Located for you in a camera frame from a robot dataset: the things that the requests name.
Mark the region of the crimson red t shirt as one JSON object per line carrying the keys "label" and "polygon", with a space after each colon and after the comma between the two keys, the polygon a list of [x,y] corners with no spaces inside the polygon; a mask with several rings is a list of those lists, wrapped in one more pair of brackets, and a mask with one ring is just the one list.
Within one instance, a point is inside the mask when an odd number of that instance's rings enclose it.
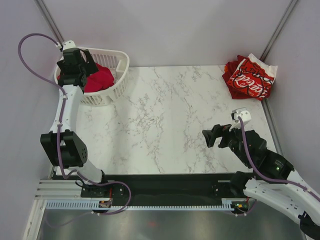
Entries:
{"label": "crimson red t shirt", "polygon": [[95,93],[106,90],[115,84],[115,78],[109,68],[95,64],[98,71],[87,77],[85,93]]}

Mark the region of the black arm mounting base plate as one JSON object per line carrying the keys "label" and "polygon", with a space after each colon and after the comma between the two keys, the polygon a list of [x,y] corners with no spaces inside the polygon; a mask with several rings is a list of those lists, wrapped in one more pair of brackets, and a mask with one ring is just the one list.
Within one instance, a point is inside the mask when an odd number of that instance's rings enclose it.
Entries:
{"label": "black arm mounting base plate", "polygon": [[107,186],[83,184],[81,197],[111,197],[118,206],[219,205],[246,199],[237,180],[237,173],[105,175]]}

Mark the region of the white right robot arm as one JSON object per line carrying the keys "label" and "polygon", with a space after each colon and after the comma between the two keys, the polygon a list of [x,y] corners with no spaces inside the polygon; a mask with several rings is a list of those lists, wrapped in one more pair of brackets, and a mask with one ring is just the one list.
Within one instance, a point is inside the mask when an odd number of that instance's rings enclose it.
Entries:
{"label": "white right robot arm", "polygon": [[293,165],[280,154],[267,148],[267,142],[254,130],[231,125],[215,125],[203,130],[207,147],[220,138],[219,148],[229,148],[249,169],[253,176],[237,171],[229,182],[229,191],[235,197],[245,195],[283,213],[299,225],[308,237],[320,238],[320,195],[314,193]]}

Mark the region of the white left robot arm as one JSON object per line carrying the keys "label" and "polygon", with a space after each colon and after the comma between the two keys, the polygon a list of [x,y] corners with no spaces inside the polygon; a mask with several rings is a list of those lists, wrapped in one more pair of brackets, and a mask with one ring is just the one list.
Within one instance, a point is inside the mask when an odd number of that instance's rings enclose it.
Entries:
{"label": "white left robot arm", "polygon": [[103,171],[88,159],[88,148],[76,133],[79,106],[84,95],[87,78],[98,68],[87,49],[69,47],[62,51],[57,62],[59,102],[53,124],[48,133],[40,136],[40,143],[54,167],[59,167],[62,177],[68,179],[75,173],[92,185],[99,197],[106,196],[110,185],[103,179]]}

